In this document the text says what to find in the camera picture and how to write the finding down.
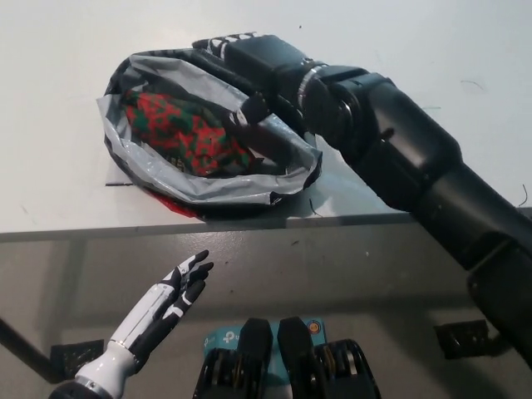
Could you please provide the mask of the white and black left hand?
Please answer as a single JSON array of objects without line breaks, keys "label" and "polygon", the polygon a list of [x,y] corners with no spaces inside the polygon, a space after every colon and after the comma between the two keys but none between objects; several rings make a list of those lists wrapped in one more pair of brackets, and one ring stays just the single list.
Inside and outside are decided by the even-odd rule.
[{"label": "white and black left hand", "polygon": [[75,382],[101,398],[121,398],[126,381],[174,330],[205,288],[214,267],[203,250],[152,285],[114,331],[106,350],[76,374]]}]

